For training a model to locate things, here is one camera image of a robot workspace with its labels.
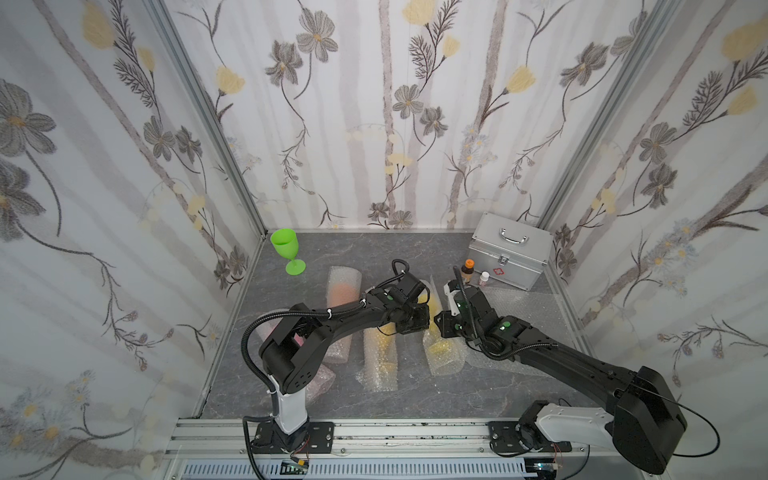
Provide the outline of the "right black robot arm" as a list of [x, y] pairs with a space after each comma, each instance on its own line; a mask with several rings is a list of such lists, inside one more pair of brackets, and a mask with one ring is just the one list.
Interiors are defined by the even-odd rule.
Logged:
[[657, 371], [606, 363], [554, 340], [525, 320], [500, 316], [480, 288], [462, 280], [449, 281], [444, 292], [449, 307], [434, 318], [442, 336], [461, 337], [492, 361], [532, 367], [595, 404], [585, 408], [535, 401], [512, 428], [512, 452], [580, 443], [612, 449], [651, 475], [666, 471], [678, 454], [690, 409], [674, 400]]

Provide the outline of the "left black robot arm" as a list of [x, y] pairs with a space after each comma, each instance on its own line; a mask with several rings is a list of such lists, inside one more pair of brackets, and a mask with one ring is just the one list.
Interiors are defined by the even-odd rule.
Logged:
[[392, 325], [407, 335], [429, 327], [431, 294], [424, 282], [410, 273], [402, 259], [391, 262], [394, 276], [375, 285], [359, 299], [324, 310], [298, 303], [258, 317], [244, 331], [240, 353], [247, 368], [266, 387], [272, 404], [270, 417], [242, 420], [246, 454], [258, 479], [265, 475], [255, 460], [255, 439], [250, 424], [270, 426], [266, 444], [292, 455], [309, 444], [306, 387], [318, 373], [327, 351], [350, 335]]

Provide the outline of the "yellow glass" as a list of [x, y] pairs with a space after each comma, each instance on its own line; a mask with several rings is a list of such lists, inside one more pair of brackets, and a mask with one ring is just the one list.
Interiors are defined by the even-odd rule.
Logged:
[[443, 311], [433, 278], [424, 280], [427, 290], [419, 297], [429, 308], [430, 323], [424, 331], [422, 344], [429, 370], [433, 376], [449, 376], [459, 373], [466, 362], [467, 348], [458, 337], [444, 338], [434, 318]]

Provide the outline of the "green plastic wine glass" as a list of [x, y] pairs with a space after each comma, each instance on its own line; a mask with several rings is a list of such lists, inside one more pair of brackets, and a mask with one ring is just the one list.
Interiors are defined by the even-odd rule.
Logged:
[[305, 271], [305, 262], [298, 258], [299, 242], [294, 230], [278, 229], [271, 234], [270, 241], [277, 254], [288, 261], [285, 267], [288, 275], [297, 276]]

